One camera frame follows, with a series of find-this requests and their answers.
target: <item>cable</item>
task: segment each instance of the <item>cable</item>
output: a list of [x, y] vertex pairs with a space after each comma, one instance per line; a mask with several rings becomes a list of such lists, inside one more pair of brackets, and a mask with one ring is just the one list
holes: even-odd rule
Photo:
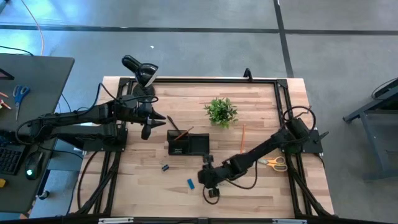
[[6, 47], [6, 46], [2, 46], [2, 45], [0, 45], [0, 47], [1, 47], [1, 48], [4, 48], [4, 49], [20, 50], [20, 51], [23, 51], [23, 52], [28, 53], [28, 54], [31, 55], [31, 56], [34, 56], [34, 54], [30, 53], [30, 52], [27, 51], [27, 50], [17, 49], [17, 48], [14, 48], [14, 47]]
[[60, 113], [62, 113], [62, 111], [61, 111], [61, 106], [60, 106], [60, 102], [58, 102], [58, 109], [60, 110]]
[[[256, 177], [255, 177], [255, 179], [254, 179], [253, 185], [250, 186], [250, 187], [243, 187], [243, 186], [240, 186], [240, 185], [235, 184], [234, 182], [232, 182], [232, 181], [230, 181], [230, 180], [228, 180], [228, 179], [223, 178], [223, 177], [220, 176], [220, 175], [219, 175], [218, 177], [219, 177], [219, 178], [222, 178], [223, 180], [227, 181], [228, 183], [232, 184], [232, 185], [235, 186], [235, 187], [239, 187], [240, 189], [250, 190], [250, 189], [252, 189], [254, 186], [256, 186], [256, 183], [257, 183], [257, 161], [256, 161], [256, 165], [254, 166], [254, 170], [255, 170], [255, 172], [256, 172]], [[206, 195], [205, 195], [205, 186], [203, 186], [202, 195], [203, 195], [203, 199], [205, 199], [205, 201], [206, 201], [207, 203], [209, 203], [210, 205], [215, 205], [215, 204], [217, 204], [218, 201], [220, 200], [220, 195], [218, 195], [218, 196], [217, 196], [217, 200], [216, 200], [215, 202], [209, 201], [209, 200], [206, 198]]]
[[75, 185], [73, 186], [72, 196], [70, 197], [70, 202], [69, 202], [69, 207], [68, 207], [67, 213], [66, 213], [65, 215], [68, 215], [68, 214], [69, 214], [70, 207], [72, 206], [72, 202], [73, 202], [73, 193], [75, 193], [76, 185], [77, 185], [77, 180], [76, 180], [76, 182], [75, 182]]
[[80, 109], [86, 109], [86, 110], [88, 110], [88, 108], [87, 107], [85, 107], [85, 106], [81, 106], [81, 107], [79, 107], [76, 111], [80, 111]]
[[[303, 108], [303, 109], [306, 109], [308, 112], [311, 113], [311, 115], [312, 115], [312, 127], [311, 127], [310, 131], [308, 132], [308, 135], [307, 135], [307, 136], [302, 137], [302, 138], [300, 138], [300, 139], [296, 139], [296, 140], [280, 142], [281, 144], [286, 144], [286, 143], [297, 143], [297, 142], [303, 141], [303, 140], [307, 139], [307, 138], [311, 135], [312, 131], [315, 129], [315, 125], [317, 124], [317, 117], [315, 116], [315, 113], [314, 113], [310, 108], [307, 108], [306, 106], [293, 106], [293, 107], [287, 109], [287, 110], [283, 113], [283, 115], [282, 115], [283, 119], [284, 119], [285, 121], [289, 122], [290, 120], [289, 120], [289, 119], [286, 119], [286, 118], [285, 118], [285, 115], [286, 115], [289, 111], [292, 111], [293, 109], [296, 109], [296, 108]], [[280, 129], [285, 128], [286, 123], [284, 123], [284, 124], [280, 127]]]
[[40, 119], [41, 119], [41, 118], [36, 118], [36, 119], [32, 119], [32, 120], [23, 122], [23, 123], [22, 123], [20, 126], [18, 126], [18, 128], [15, 130], [15, 139], [16, 139], [20, 144], [24, 144], [24, 145], [27, 145], [27, 146], [34, 144], [34, 142], [24, 142], [24, 141], [20, 140], [20, 139], [19, 139], [19, 130], [20, 130], [23, 126], [25, 126], [25, 124], [28, 124], [28, 123], [31, 123], [31, 122], [34, 122], [34, 121], [38, 121], [38, 120], [40, 120]]
[[77, 185], [77, 207], [78, 209], [81, 209], [81, 203], [80, 203], [80, 187], [81, 187], [81, 180], [83, 180], [83, 176], [86, 173], [88, 164], [90, 164], [91, 160], [93, 160], [94, 156], [97, 154], [98, 151], [94, 152], [90, 158], [87, 160], [87, 163], [85, 165], [85, 168], [83, 169], [83, 172], [81, 172], [81, 176], [80, 176], [80, 180], [79, 180], [79, 184]]
[[319, 159], [321, 160], [321, 162], [322, 162], [322, 165], [323, 165], [323, 168], [325, 168], [325, 162], [323, 161], [323, 158], [322, 158], [322, 156], [321, 155], [319, 155], [319, 153], [314, 153], [317, 157], [319, 157]]
[[390, 82], [393, 82], [393, 81], [395, 81], [395, 80], [397, 80], [397, 79], [398, 79], [398, 77], [397, 77], [397, 78], [390, 79], [390, 80], [386, 81], [385, 83], [379, 85], [377, 88], [375, 88], [375, 89], [373, 90], [372, 94], [371, 94], [372, 99], [374, 99], [374, 100], [383, 100], [383, 99], [377, 99], [377, 98], [374, 96], [374, 93], [375, 93], [376, 91], [378, 91], [378, 89], [380, 89], [380, 87], [384, 86], [384, 85], [387, 84], [387, 83], [389, 84]]
[[207, 203], [209, 203], [210, 205], [215, 205], [215, 204], [217, 204], [218, 201], [220, 200], [220, 195], [217, 196], [217, 200], [216, 200], [215, 202], [211, 202], [211, 201], [209, 201], [209, 200], [206, 198], [205, 188], [206, 188], [206, 187], [203, 186], [203, 190], [202, 190], [203, 199], [205, 199], [205, 201], [206, 201]]
[[34, 20], [35, 23], [36, 23], [37, 29], [38, 29], [39, 32], [40, 32], [40, 37], [41, 37], [41, 39], [42, 39], [42, 51], [41, 51], [41, 53], [40, 53], [40, 56], [43, 56], [43, 53], [44, 53], [44, 36], [43, 36], [43, 33], [42, 33], [42, 29], [40, 29], [39, 23], [36, 21], [36, 18], [33, 16], [32, 12], [31, 12], [30, 9], [27, 7], [27, 5], [25, 4], [24, 0], [21, 0], [21, 1], [22, 1], [22, 3], [24, 4], [24, 6], [26, 7], [26, 9], [27, 9], [27, 11], [29, 12], [29, 14], [32, 16], [33, 20]]
[[232, 182], [232, 181], [230, 181], [230, 180], [228, 180], [228, 179], [224, 179], [224, 180], [227, 181], [228, 183], [232, 184], [232, 185], [235, 186], [235, 187], [239, 187], [240, 189], [250, 190], [250, 189], [252, 189], [254, 186], [256, 186], [256, 183], [257, 183], [257, 161], [256, 161], [255, 170], [256, 170], [256, 178], [254, 179], [253, 185], [250, 186], [250, 187], [243, 187], [243, 186], [240, 186], [240, 185], [235, 184], [234, 182]]
[[61, 93], [62, 98], [65, 100], [65, 102], [67, 102], [68, 108], [69, 108], [69, 112], [72, 112], [72, 110], [70, 109], [70, 105], [67, 101], [67, 99], [64, 97], [64, 95]]
[[131, 98], [131, 99], [123, 100], [123, 102], [128, 102], [128, 101], [131, 101], [131, 100], [136, 100], [136, 99], [139, 99], [139, 98], [148, 98], [148, 97], [155, 98], [155, 100], [152, 100], [152, 101], [139, 101], [139, 100], [138, 100], [138, 102], [140, 102], [140, 103], [156, 103], [156, 102], [159, 101], [159, 97], [157, 97], [157, 96], [152, 96], [152, 95], [147, 95], [147, 96], [135, 96], [135, 97], [133, 97], [133, 98]]
[[52, 151], [52, 152], [62, 152], [62, 153], [67, 153], [67, 154], [71, 154], [74, 156], [79, 157], [79, 159], [83, 160], [83, 158], [81, 156], [76, 155], [75, 153], [72, 152], [68, 152], [68, 151], [61, 151], [61, 150], [53, 150], [53, 149], [46, 149], [43, 146], [41, 146], [40, 144], [37, 145], [39, 148], [43, 149], [43, 150], [47, 150], [47, 151]]
[[79, 116], [87, 114], [91, 109], [94, 108], [95, 104], [97, 104], [98, 96], [100, 95], [101, 86], [103, 86], [102, 83], [99, 83], [97, 88], [97, 94], [95, 95], [94, 103], [92, 104], [92, 106], [88, 108], [88, 110], [82, 112], [82, 114], [80, 114]]
[[100, 84], [101, 84], [102, 88], [104, 88], [105, 92], [106, 92], [111, 98], [113, 98], [114, 100], [116, 100], [116, 101], [118, 101], [118, 102], [120, 102], [120, 103], [128, 102], [128, 101], [131, 101], [131, 100], [136, 100], [136, 99], [140, 99], [140, 98], [149, 98], [149, 97], [155, 98], [155, 100], [149, 101], [149, 102], [148, 102], [148, 101], [138, 101], [138, 102], [140, 102], [140, 103], [156, 103], [156, 102], [159, 101], [159, 97], [157, 97], [157, 96], [152, 96], [152, 95], [147, 95], [147, 96], [135, 96], [135, 97], [130, 98], [130, 99], [128, 99], [128, 100], [119, 100], [119, 99], [117, 99], [116, 97], [114, 97], [102, 83], [100, 83]]

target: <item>blue object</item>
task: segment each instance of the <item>blue object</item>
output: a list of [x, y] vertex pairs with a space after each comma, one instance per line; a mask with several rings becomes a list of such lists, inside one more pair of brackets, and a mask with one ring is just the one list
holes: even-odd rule
[[195, 189], [195, 186], [194, 186], [194, 184], [192, 182], [192, 179], [188, 179], [187, 181], [188, 181], [188, 185], [191, 188], [191, 190]]
[[22, 99], [29, 93], [30, 88], [28, 86], [16, 85], [12, 95], [14, 96], [15, 108], [16, 108], [16, 121], [18, 120], [19, 107], [22, 103]]
[[169, 167], [169, 165], [164, 165], [163, 167], [162, 167], [162, 171], [166, 171], [166, 170], [168, 170], [170, 167]]

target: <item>wooden tabletop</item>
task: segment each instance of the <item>wooden tabletop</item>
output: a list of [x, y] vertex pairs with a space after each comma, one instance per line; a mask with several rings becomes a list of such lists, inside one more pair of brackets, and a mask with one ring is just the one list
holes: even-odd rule
[[[104, 77], [103, 84], [114, 95], [120, 77]], [[292, 106], [308, 106], [304, 81], [288, 79]], [[214, 166], [239, 153], [243, 124], [246, 124], [244, 149], [251, 150], [268, 139], [279, 128], [274, 87], [270, 84], [226, 84], [226, 83], [156, 83], [159, 101], [154, 109], [173, 118], [179, 129], [191, 133], [210, 134], [210, 154]], [[239, 121], [229, 129], [212, 126], [206, 104], [216, 97], [228, 97], [238, 107]], [[103, 90], [98, 103], [111, 100]], [[308, 115], [303, 115], [307, 126]], [[276, 172], [271, 167], [258, 164], [257, 185], [251, 190], [239, 189], [221, 183], [221, 198], [217, 205], [207, 204], [202, 197], [203, 185], [198, 183], [197, 172], [203, 164], [200, 156], [169, 156], [166, 134], [174, 129], [171, 123], [155, 128], [147, 141], [141, 139], [142, 126], [128, 124], [129, 137], [122, 153], [118, 180], [113, 202], [112, 216], [134, 217], [223, 217], [223, 218], [289, 218], [293, 217], [292, 199], [286, 172]], [[87, 162], [85, 156], [81, 170]], [[278, 149], [266, 158], [282, 156]], [[88, 167], [81, 185], [81, 201], [84, 203], [98, 185], [104, 153], [97, 153]], [[325, 171], [320, 159], [312, 154], [302, 155], [308, 188], [330, 213], [330, 200]], [[163, 172], [162, 165], [170, 169]], [[187, 179], [192, 179], [195, 189], [190, 190]], [[235, 181], [250, 186], [254, 182], [254, 166]], [[106, 203], [108, 190], [104, 191], [102, 207]], [[77, 210], [76, 190], [71, 212]], [[298, 190], [300, 208], [304, 211], [301, 191]]]

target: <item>black container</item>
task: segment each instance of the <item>black container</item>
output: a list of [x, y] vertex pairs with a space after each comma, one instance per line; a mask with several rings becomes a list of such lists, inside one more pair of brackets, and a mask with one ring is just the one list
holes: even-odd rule
[[171, 156], [202, 156], [210, 152], [209, 134], [186, 134], [174, 141], [180, 133], [176, 130], [167, 131], [169, 155]]

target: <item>scissors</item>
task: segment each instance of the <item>scissors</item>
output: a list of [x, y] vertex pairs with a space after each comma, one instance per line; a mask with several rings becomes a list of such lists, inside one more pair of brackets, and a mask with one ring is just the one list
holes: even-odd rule
[[272, 167], [277, 172], [287, 171], [286, 160], [282, 156], [278, 156], [275, 159], [259, 159], [260, 163]]
[[29, 90], [30, 89], [28, 86], [16, 85], [14, 91], [12, 92], [12, 95], [14, 96], [15, 109], [17, 111], [16, 121], [18, 120], [19, 107], [21, 105], [22, 99], [29, 93]]

